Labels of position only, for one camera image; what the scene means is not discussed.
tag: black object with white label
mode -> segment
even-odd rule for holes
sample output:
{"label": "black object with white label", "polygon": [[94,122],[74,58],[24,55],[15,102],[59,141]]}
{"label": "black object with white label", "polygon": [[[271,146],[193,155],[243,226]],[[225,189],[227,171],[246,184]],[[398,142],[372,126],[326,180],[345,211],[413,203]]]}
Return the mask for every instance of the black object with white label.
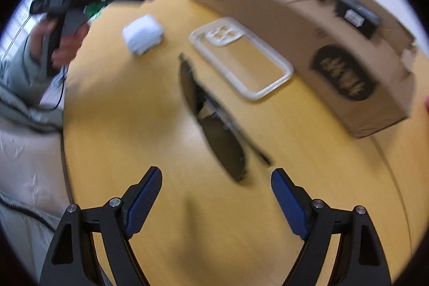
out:
{"label": "black object with white label", "polygon": [[335,12],[356,27],[368,39],[371,39],[381,23],[381,17],[366,8],[358,0],[337,0]]}

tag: person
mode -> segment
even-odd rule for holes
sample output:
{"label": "person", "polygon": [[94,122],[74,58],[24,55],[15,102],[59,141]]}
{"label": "person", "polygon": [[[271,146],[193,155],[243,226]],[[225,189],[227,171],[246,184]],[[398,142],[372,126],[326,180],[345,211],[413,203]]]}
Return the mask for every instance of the person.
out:
{"label": "person", "polygon": [[[16,55],[0,65],[0,248],[2,257],[14,254],[2,259],[1,284],[9,284],[4,282],[8,273],[13,284],[38,283],[54,230],[70,204],[63,113],[37,108],[52,81],[40,78],[42,43],[56,25],[52,20],[38,23]],[[52,66],[68,65],[88,33],[89,24],[84,24],[75,35],[63,37]],[[15,257],[26,275],[16,271]]]}

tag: person's arm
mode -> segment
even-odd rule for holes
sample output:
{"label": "person's arm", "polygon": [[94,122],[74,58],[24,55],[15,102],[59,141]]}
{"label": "person's arm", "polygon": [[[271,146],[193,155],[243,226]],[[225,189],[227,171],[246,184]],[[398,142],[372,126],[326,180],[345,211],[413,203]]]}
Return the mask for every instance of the person's arm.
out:
{"label": "person's arm", "polygon": [[[52,78],[40,78],[42,43],[46,34],[55,28],[55,21],[44,20],[37,24],[27,40],[10,61],[0,65],[0,81],[28,105],[38,105]],[[61,68],[75,57],[82,41],[89,32],[89,25],[81,26],[74,36],[66,36],[52,54],[52,66]]]}

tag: brown cardboard box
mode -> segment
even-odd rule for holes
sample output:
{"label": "brown cardboard box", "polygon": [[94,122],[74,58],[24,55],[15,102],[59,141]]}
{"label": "brown cardboard box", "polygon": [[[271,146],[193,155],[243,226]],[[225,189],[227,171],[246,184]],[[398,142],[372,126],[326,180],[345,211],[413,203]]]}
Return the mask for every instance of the brown cardboard box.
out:
{"label": "brown cardboard box", "polygon": [[335,0],[195,0],[242,23],[294,66],[355,137],[406,119],[414,74],[413,36],[374,0],[382,18],[368,40],[335,15]]}

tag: white cube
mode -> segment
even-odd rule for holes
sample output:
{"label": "white cube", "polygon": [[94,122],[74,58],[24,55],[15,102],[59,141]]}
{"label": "white cube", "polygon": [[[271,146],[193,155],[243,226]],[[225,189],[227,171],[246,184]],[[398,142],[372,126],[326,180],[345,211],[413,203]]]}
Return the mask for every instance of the white cube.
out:
{"label": "white cube", "polygon": [[151,15],[140,17],[122,30],[128,50],[141,55],[162,42],[164,28]]}

